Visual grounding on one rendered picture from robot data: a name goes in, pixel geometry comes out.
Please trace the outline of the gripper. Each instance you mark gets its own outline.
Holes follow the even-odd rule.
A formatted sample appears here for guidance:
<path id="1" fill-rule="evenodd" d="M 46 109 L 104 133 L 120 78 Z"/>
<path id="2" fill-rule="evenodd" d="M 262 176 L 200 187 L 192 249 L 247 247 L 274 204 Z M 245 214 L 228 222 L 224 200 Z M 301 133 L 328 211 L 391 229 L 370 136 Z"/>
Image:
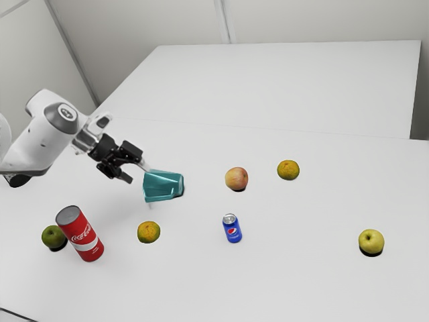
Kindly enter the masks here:
<path id="1" fill-rule="evenodd" d="M 135 164 L 144 171 L 150 171 L 149 164 L 143 158 L 143 151 L 137 146 L 124 140 L 118 146 L 108 134 L 103 134 L 100 141 L 88 153 L 88 156 L 97 163 L 97 169 L 110 179 L 118 178 L 131 184 L 133 178 L 121 167 L 124 164 Z"/>

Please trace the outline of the teal faceted mug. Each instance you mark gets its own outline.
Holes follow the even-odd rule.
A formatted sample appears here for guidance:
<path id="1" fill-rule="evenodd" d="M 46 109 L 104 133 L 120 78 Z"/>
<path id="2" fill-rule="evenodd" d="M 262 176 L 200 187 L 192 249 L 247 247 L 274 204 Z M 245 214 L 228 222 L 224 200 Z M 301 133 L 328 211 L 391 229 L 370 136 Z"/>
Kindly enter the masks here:
<path id="1" fill-rule="evenodd" d="M 142 189 L 146 203 L 171 200 L 183 195 L 184 177 L 179 173 L 152 169 L 144 174 Z"/>

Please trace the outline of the orange with green patches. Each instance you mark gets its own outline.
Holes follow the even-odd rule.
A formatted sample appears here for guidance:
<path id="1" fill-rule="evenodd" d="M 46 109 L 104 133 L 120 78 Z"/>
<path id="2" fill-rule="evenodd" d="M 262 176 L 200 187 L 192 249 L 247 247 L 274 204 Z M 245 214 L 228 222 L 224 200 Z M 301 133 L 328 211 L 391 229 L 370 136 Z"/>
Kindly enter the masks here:
<path id="1" fill-rule="evenodd" d="M 144 221 L 137 228 L 137 238 L 143 244 L 155 242 L 161 234 L 160 226 L 154 221 Z"/>
<path id="2" fill-rule="evenodd" d="M 278 164 L 277 174 L 284 180 L 295 180 L 300 174 L 300 167 L 296 161 L 283 160 Z"/>

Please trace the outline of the tall red can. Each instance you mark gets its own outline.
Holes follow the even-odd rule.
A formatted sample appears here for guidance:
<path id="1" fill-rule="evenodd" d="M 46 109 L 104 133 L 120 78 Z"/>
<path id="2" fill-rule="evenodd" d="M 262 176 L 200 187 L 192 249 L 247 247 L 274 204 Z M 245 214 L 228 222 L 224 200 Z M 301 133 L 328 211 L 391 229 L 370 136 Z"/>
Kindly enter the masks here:
<path id="1" fill-rule="evenodd" d="M 59 211 L 56 223 L 82 260 L 94 262 L 103 255 L 103 243 L 78 206 L 70 205 Z"/>

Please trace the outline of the dark green apple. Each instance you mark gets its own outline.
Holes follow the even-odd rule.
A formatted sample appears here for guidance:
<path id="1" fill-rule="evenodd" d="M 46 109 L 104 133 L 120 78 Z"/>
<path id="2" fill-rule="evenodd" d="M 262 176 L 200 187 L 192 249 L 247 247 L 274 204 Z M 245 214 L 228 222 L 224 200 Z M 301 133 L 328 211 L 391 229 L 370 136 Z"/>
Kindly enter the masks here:
<path id="1" fill-rule="evenodd" d="M 66 245 L 67 239 L 57 225 L 47 226 L 41 236 L 43 244 L 50 250 L 57 250 Z"/>

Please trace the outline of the red yellow apple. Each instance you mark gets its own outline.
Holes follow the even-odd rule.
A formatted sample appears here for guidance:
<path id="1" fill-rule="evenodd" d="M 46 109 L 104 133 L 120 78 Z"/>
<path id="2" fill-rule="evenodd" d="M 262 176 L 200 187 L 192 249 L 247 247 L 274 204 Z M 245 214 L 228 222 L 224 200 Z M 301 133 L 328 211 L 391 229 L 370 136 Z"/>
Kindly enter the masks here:
<path id="1" fill-rule="evenodd" d="M 248 184 L 248 173 L 242 167 L 234 167 L 225 173 L 225 184 L 233 191 L 242 191 Z"/>

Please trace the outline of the small blue can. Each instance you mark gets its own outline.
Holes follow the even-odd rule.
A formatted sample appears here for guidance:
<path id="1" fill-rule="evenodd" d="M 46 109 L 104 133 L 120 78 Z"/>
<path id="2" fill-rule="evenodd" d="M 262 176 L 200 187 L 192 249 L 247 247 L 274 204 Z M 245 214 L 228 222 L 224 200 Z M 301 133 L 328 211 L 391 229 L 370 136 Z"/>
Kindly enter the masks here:
<path id="1" fill-rule="evenodd" d="M 225 235 L 230 243 L 238 243 L 242 239 L 239 220 L 236 215 L 228 213 L 223 216 L 223 227 Z"/>

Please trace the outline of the yellow green apple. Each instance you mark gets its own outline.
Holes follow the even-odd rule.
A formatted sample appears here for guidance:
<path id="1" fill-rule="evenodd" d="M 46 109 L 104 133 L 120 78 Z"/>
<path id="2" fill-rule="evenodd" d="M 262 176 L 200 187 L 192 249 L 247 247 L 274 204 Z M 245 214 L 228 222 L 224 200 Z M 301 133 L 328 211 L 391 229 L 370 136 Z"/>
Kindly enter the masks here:
<path id="1" fill-rule="evenodd" d="M 358 236 L 359 248 L 367 254 L 378 254 L 384 249 L 383 234 L 376 229 L 365 229 Z"/>

